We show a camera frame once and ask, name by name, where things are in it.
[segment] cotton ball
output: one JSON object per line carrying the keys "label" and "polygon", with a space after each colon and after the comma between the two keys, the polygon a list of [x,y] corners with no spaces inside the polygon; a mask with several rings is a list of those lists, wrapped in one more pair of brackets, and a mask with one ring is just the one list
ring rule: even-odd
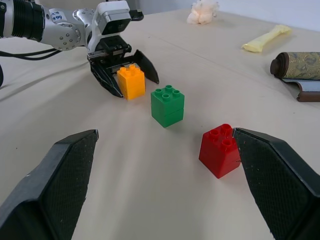
{"label": "cotton ball", "polygon": [[214,0],[198,0],[192,5],[191,13],[186,22],[188,24],[208,24],[212,17],[217,16],[218,2]]}
{"label": "cotton ball", "polygon": [[188,24],[199,24],[199,14],[196,11],[192,10],[186,22]]}

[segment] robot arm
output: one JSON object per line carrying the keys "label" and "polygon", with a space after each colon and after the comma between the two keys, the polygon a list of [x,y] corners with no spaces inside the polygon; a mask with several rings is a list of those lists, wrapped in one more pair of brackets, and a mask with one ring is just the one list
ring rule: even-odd
{"label": "robot arm", "polygon": [[91,71],[113,95],[123,97],[113,75],[123,65],[137,63],[145,76],[159,83],[152,63],[120,36],[131,21],[144,18],[125,0],[100,3],[96,9],[75,11],[52,8],[25,0],[0,0],[0,37],[20,37],[51,45],[59,51],[86,47]]}

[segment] patterned fabric roll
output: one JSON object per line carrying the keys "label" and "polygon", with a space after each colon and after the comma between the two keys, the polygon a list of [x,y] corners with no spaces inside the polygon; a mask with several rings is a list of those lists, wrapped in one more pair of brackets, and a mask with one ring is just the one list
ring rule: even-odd
{"label": "patterned fabric roll", "polygon": [[282,52],[270,72],[279,79],[320,80],[320,52]]}

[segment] textured gripper surface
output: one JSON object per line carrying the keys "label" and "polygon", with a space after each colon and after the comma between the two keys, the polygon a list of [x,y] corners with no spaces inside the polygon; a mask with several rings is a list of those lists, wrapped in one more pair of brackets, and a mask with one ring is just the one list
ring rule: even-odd
{"label": "textured gripper surface", "polygon": [[239,133],[237,146],[263,218],[275,239],[286,239],[308,205],[309,192],[269,144]]}
{"label": "textured gripper surface", "polygon": [[43,194],[43,207],[57,236],[70,240],[86,199],[96,141],[76,143]]}

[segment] white table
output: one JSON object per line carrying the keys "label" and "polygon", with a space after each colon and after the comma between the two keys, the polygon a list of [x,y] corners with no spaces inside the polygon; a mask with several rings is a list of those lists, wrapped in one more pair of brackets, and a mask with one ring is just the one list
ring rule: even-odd
{"label": "white table", "polygon": [[[0,90],[0,203],[56,141],[98,129],[74,240],[273,239],[243,168],[218,180],[198,160],[202,134],[223,123],[265,132],[320,172],[320,103],[296,101],[297,87],[269,73],[280,52],[320,52],[320,33],[294,29],[254,54],[241,45],[273,23],[221,13],[215,23],[187,25],[188,14],[148,15],[123,33],[160,78],[132,101],[99,85],[83,48],[40,62],[1,58],[9,83]],[[0,45],[15,53],[47,48],[26,39]],[[185,115],[162,128],[151,117],[150,92],[167,84],[185,94]]]}

